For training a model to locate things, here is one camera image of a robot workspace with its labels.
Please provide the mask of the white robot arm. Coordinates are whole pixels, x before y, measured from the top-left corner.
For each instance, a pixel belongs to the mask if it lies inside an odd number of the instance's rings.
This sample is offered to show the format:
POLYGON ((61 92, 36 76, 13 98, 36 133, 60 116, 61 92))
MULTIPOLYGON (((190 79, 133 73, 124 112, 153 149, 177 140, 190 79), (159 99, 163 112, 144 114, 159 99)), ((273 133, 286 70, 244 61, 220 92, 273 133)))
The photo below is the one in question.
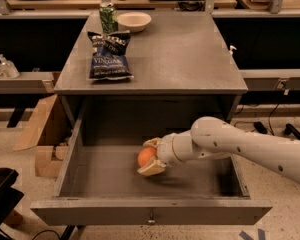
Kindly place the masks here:
POLYGON ((188 131, 144 143, 156 155, 138 169, 144 176, 194 160, 235 154, 300 184, 300 140, 238 129, 215 117, 197 119, 188 131))

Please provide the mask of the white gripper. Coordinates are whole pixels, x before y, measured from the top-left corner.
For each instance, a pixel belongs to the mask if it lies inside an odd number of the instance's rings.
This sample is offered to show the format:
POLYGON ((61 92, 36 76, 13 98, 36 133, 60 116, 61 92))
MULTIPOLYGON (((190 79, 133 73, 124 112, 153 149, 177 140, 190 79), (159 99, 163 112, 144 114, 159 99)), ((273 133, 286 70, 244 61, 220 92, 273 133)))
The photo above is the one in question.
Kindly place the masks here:
POLYGON ((172 133, 161 139, 155 137, 145 141, 142 146, 157 148, 158 159, 151 158, 137 170, 139 174, 146 177, 164 172, 166 166, 173 167, 189 161, 217 160, 229 157, 227 153, 213 153, 200 147, 192 140, 189 131, 180 134, 172 133))

